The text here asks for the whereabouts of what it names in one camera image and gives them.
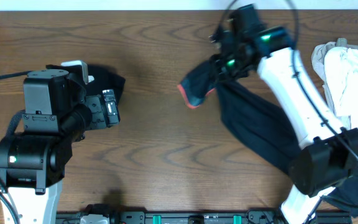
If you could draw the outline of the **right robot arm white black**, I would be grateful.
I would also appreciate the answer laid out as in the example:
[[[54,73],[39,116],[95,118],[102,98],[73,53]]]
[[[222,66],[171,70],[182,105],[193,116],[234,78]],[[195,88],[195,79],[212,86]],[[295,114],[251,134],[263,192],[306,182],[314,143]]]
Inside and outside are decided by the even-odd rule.
[[[217,84],[224,124],[245,144],[284,166],[293,187],[280,211],[284,223],[307,223],[323,200],[358,170],[358,129],[342,126],[310,80],[296,44],[282,27],[267,29],[253,5],[225,15]]]

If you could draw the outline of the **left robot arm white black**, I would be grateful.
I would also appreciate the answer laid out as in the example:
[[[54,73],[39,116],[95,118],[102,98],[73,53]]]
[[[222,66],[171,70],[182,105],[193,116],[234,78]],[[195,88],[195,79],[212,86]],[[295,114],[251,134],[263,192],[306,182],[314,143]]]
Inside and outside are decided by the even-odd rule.
[[[73,142],[85,131],[119,123],[116,91],[87,96],[47,129],[52,114],[21,113],[12,118],[0,141],[0,200],[5,223],[55,223],[65,165],[72,157]]]

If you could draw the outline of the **dark navy leggings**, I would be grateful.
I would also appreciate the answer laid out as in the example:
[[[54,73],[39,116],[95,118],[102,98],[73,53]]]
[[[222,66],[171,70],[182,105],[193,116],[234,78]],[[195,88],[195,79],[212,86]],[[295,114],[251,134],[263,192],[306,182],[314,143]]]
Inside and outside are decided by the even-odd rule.
[[[178,89],[190,108],[198,107],[216,90],[225,127],[246,147],[287,174],[291,161],[301,152],[294,129],[284,110],[238,83],[248,71],[234,60],[225,62],[213,55],[189,72]]]

